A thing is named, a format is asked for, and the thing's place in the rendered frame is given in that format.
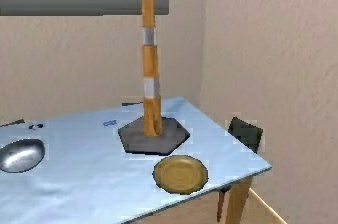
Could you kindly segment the dark chair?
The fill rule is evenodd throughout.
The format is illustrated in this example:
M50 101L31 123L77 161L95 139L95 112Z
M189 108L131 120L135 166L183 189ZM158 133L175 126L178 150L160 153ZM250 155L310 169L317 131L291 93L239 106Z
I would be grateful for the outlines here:
M249 124L238 117L233 117L228 128L228 133L254 153L258 152L263 134L261 128ZM218 191L216 214L218 224L240 224L251 183L252 178L249 177Z

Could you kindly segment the wooden table lamp grey base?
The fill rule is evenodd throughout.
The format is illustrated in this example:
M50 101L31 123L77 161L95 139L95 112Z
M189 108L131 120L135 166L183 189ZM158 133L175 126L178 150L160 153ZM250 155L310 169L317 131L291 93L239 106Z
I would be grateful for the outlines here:
M155 17L168 13L169 0L0 0L0 16L142 17L143 116L118 129L132 154L166 156L190 137L176 119L161 115Z

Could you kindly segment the yellow-brown round plate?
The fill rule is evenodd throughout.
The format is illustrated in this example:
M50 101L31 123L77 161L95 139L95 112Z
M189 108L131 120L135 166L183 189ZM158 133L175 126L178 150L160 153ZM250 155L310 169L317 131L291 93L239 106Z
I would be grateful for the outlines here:
M208 170L191 156L173 155L160 160L153 169L156 185L171 194L189 195L208 182Z

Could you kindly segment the pale blue wooden-legged table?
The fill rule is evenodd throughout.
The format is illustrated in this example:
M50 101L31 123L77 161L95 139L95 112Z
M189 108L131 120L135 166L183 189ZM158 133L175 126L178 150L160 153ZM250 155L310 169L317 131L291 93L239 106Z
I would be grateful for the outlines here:
M152 176L163 156L125 153L118 129L142 116L142 105L116 107L0 128L0 148L39 139L45 157L24 173L0 170L0 224L122 224L271 169L186 99L162 101L190 138L171 155L188 155L208 169L198 192L159 189ZM116 120L116 125L103 122ZM31 130L32 124L44 127Z

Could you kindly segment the grey metal bowl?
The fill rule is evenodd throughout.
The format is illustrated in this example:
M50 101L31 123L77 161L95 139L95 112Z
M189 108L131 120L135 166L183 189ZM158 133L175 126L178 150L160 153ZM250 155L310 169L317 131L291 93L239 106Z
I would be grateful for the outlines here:
M36 167L45 156L45 145L39 139L21 139L0 148L0 170L23 173Z

